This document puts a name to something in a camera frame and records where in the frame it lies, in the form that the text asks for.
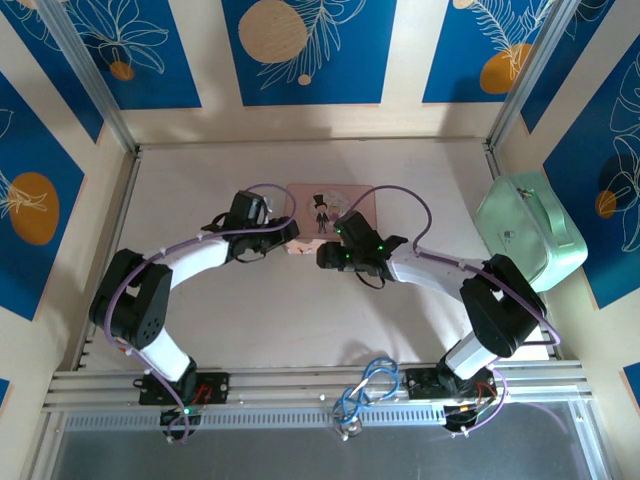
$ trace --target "white line drawing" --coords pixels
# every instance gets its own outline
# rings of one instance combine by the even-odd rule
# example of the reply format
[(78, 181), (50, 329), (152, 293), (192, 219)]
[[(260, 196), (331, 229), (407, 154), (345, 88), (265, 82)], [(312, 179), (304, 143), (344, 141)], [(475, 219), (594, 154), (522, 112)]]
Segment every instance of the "white line drawing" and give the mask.
[(551, 11), (555, 0), (540, 0), (537, 7), (533, 0), (522, 15), (516, 15), (511, 0), (453, 0), (456, 8), (467, 8), (476, 14), (476, 22), (483, 35), (491, 39), (494, 49), (509, 60), (509, 76), (515, 79), (526, 58), (523, 50), (527, 41), (536, 33)]
[[(29, 34), (59, 51), (36, 10), (24, 0), (2, 1)], [(164, 73), (164, 61), (153, 47), (167, 41), (169, 30), (139, 20), (138, 0), (68, 0), (62, 5), (98, 67), (122, 81), (133, 78), (133, 65)]]
[(569, 21), (569, 25), (565, 28), (566, 33), (572, 40), (576, 39), (578, 24), (582, 22), (597, 22), (605, 11), (610, 0), (582, 0), (576, 7), (573, 17)]
[[(0, 139), (9, 130), (13, 113), (11, 110), (0, 109)], [(11, 209), (14, 209), (16, 213), (19, 212), (20, 207), (35, 208), (41, 212), (46, 212), (47, 207), (42, 204), (46, 197), (46, 193), (29, 195), (14, 187), (0, 170), (0, 219), (6, 217)]]
[(613, 146), (620, 171), (598, 195), (596, 209), (603, 218), (622, 212), (621, 250), (631, 253), (640, 248), (640, 52), (620, 84), (609, 128), (617, 134)]
[[(247, 53), (262, 63), (264, 90), (286, 79), (309, 85), (313, 76), (340, 51), (338, 27), (356, 17), (367, 0), (260, 0), (238, 26)], [(355, 5), (353, 10), (347, 7)]]

